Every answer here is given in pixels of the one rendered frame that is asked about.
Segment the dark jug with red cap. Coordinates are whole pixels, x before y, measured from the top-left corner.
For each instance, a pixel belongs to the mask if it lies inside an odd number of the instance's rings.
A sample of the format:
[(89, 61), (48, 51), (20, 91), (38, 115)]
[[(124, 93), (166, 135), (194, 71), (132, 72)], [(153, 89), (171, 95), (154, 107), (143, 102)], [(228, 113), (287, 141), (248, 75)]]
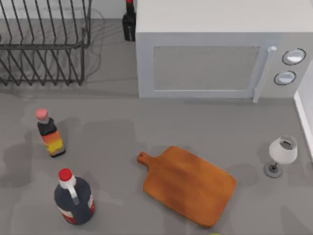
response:
[(81, 177), (76, 177), (68, 168), (61, 169), (58, 177), (54, 201), (64, 220), (72, 225), (89, 222), (95, 211), (89, 183)]

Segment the small white table lamp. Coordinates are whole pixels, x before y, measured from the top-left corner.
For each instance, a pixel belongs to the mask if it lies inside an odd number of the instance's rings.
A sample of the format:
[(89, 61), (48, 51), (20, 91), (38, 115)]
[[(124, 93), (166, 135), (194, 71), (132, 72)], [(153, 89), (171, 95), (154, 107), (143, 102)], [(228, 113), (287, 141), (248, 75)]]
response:
[(298, 144), (294, 137), (282, 135), (268, 148), (272, 162), (264, 166), (264, 173), (270, 178), (279, 178), (283, 173), (282, 165), (293, 163), (298, 156)]

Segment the large microwave knob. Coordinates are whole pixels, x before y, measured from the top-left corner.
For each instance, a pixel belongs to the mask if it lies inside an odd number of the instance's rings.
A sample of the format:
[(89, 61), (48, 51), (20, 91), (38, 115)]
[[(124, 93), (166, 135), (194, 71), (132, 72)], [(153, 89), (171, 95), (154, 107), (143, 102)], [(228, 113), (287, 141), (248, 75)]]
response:
[(282, 56), (282, 62), (285, 65), (293, 66), (301, 63), (306, 57), (305, 50), (296, 48), (293, 50), (286, 51)]

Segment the pink-capped orange label bottle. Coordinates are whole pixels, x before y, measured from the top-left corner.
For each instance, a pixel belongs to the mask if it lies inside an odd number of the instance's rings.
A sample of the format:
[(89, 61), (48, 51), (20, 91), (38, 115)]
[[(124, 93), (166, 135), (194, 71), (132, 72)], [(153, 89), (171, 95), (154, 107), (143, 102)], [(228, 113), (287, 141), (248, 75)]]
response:
[(48, 115), (45, 108), (39, 108), (35, 111), (37, 118), (37, 127), (45, 147), (52, 158), (56, 158), (65, 153), (66, 149), (57, 129), (54, 119)]

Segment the wooden cutting board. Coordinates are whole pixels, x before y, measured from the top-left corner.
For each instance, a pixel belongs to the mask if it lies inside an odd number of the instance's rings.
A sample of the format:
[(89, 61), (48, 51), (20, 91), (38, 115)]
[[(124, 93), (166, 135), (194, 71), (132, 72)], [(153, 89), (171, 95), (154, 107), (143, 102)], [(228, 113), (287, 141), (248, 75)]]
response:
[(136, 160), (148, 169), (143, 191), (203, 227), (217, 223), (236, 187), (229, 173), (178, 146)]

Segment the black bottle with red cap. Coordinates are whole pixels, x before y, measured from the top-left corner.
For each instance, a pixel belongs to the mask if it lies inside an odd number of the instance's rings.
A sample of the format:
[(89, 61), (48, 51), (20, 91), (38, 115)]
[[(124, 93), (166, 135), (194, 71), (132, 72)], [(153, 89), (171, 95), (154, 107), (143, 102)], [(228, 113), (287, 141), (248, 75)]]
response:
[(126, 41), (135, 41), (136, 12), (134, 0), (126, 0), (126, 13), (122, 18), (124, 38)]

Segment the pale grey microwave oven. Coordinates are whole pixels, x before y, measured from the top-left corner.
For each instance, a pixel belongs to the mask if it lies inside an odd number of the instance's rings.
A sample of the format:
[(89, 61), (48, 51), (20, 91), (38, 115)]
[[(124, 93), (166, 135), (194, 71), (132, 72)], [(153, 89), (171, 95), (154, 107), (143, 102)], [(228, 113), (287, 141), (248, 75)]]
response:
[[(260, 98), (292, 98), (313, 59), (313, 0), (137, 0), (140, 98), (253, 99), (270, 46)], [(285, 65), (296, 48), (305, 59)], [(276, 85), (285, 71), (296, 79)]]

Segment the small microwave knob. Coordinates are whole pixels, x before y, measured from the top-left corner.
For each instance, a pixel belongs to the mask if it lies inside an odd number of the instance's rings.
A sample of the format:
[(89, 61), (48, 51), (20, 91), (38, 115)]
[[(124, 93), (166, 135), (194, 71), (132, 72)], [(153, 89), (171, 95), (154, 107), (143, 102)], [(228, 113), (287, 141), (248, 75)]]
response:
[(274, 83), (278, 86), (286, 86), (291, 84), (296, 79), (296, 73), (293, 71), (285, 71), (276, 74)]

